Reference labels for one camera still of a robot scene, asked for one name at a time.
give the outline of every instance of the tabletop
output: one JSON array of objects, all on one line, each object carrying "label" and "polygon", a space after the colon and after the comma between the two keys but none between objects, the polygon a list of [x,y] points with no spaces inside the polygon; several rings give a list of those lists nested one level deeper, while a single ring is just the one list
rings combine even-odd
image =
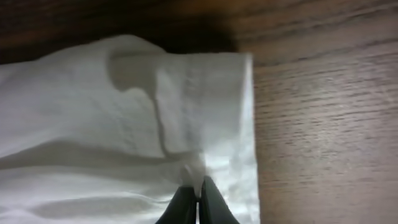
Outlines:
[{"label": "tabletop", "polygon": [[0,3],[0,63],[117,34],[254,55],[262,223],[396,223],[398,1]]}]

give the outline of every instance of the white fabric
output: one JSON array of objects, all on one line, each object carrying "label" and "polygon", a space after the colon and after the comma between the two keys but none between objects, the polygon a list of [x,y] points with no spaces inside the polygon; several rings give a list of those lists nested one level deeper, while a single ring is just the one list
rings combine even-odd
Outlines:
[{"label": "white fabric", "polygon": [[0,223],[150,223],[213,178],[259,223],[251,58],[134,36],[0,66]]}]

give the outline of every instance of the wooden table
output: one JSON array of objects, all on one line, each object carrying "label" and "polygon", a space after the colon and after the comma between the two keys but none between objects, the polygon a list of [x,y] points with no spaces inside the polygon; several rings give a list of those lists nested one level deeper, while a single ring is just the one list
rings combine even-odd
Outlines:
[{"label": "wooden table", "polygon": [[397,0],[0,2],[0,62],[116,34],[252,52],[262,223],[398,222]]}]

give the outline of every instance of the cloth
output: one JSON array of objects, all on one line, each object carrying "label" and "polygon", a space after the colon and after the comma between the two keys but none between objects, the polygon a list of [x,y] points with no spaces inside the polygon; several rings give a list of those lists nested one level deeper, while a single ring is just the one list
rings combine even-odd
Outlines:
[{"label": "cloth", "polygon": [[124,35],[0,66],[0,223],[150,223],[213,178],[259,223],[251,56]]}]

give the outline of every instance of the white cloth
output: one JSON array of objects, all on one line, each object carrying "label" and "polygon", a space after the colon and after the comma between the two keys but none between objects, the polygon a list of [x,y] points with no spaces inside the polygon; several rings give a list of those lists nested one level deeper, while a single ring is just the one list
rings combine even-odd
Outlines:
[{"label": "white cloth", "polygon": [[251,57],[124,35],[0,66],[0,223],[150,223],[213,178],[259,223]]}]

